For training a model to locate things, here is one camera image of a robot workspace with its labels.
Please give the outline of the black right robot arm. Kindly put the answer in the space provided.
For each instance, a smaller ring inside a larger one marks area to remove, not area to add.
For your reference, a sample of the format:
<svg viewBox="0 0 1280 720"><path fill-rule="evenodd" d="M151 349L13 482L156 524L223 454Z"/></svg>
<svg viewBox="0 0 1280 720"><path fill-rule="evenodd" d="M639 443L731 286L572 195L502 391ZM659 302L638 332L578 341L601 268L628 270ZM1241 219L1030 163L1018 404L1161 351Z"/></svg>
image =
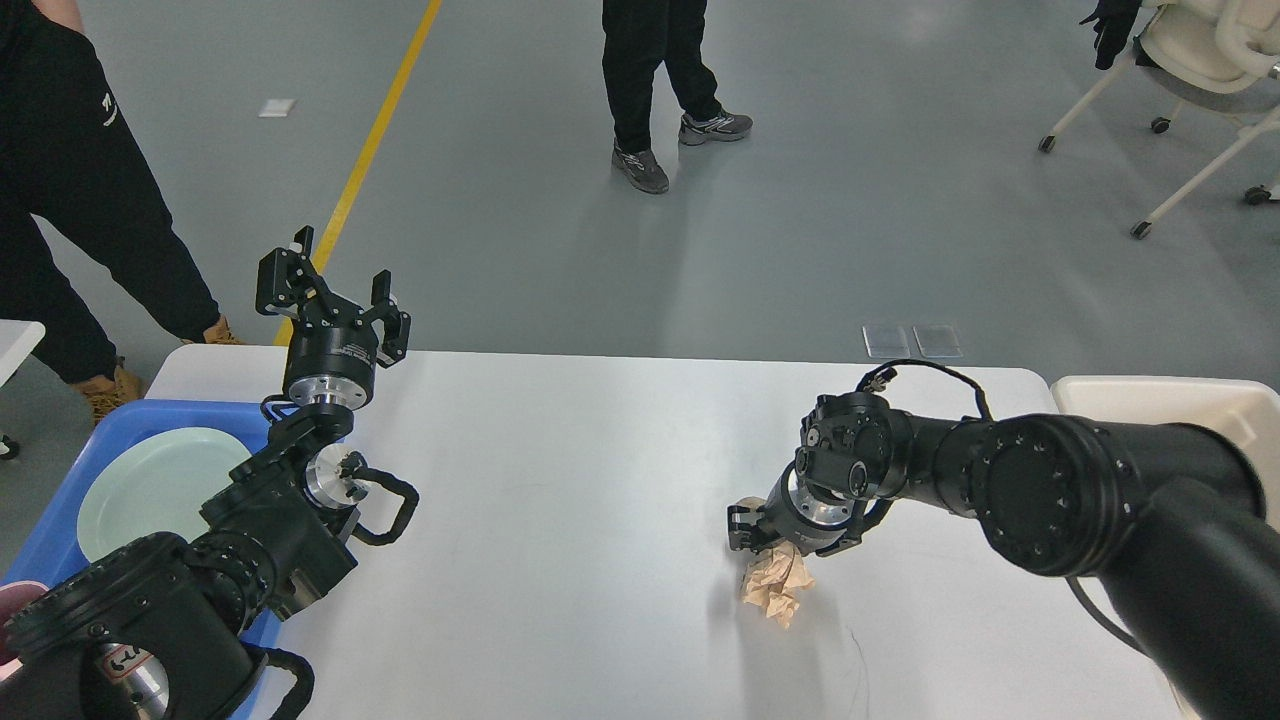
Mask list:
<svg viewBox="0 0 1280 720"><path fill-rule="evenodd" d="M1258 468L1216 430L1030 414L945 420L884 398L899 360L822 395L767 498L727 510L730 548L822 557L893 502L978 520L989 547L1061 577L1204 719L1277 716L1277 530Z"/></svg>

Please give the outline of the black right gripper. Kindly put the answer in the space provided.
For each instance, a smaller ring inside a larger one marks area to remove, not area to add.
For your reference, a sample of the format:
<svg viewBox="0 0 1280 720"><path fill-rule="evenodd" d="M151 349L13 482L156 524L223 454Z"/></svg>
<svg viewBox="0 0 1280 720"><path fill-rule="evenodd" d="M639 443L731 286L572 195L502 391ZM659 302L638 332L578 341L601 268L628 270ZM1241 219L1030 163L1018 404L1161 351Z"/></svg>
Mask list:
<svg viewBox="0 0 1280 720"><path fill-rule="evenodd" d="M765 503L731 503L726 509L730 550L759 553L788 539L804 556L829 557L859 546L892 505L893 500L840 498L814 489L787 465Z"/></svg>

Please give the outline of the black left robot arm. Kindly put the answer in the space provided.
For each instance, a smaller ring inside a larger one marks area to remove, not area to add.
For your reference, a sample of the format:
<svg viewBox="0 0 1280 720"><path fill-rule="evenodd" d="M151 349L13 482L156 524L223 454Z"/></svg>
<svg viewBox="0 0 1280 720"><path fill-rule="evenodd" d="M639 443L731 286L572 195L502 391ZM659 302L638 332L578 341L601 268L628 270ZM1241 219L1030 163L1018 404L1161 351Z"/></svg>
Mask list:
<svg viewBox="0 0 1280 720"><path fill-rule="evenodd" d="M243 634L265 612L287 620L323 598L356 568L349 539L390 544L419 505L347 442L375 370L404 357L411 318L389 272L362 306L329 288L312 247L303 227L259 264L257 311L293 327L282 389L259 406L265 446L201 506L205 533L142 536L15 612L5 719L228 719L268 667L294 679L273 716L306 710L310 664Z"/></svg>

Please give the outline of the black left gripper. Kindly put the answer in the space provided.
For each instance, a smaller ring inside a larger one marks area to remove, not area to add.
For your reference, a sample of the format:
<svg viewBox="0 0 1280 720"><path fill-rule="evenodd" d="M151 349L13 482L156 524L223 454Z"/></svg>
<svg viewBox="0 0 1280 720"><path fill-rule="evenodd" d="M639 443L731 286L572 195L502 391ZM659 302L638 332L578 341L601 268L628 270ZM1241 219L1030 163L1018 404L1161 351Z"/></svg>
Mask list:
<svg viewBox="0 0 1280 720"><path fill-rule="evenodd" d="M293 404L335 404L358 410L374 397L375 363L389 368L408 352L411 315L390 291L392 273L372 278L370 307L346 320L346 301L333 292L311 260L315 229L302 227L285 247L259 261L253 307L284 316L292 337L282 393Z"/></svg>

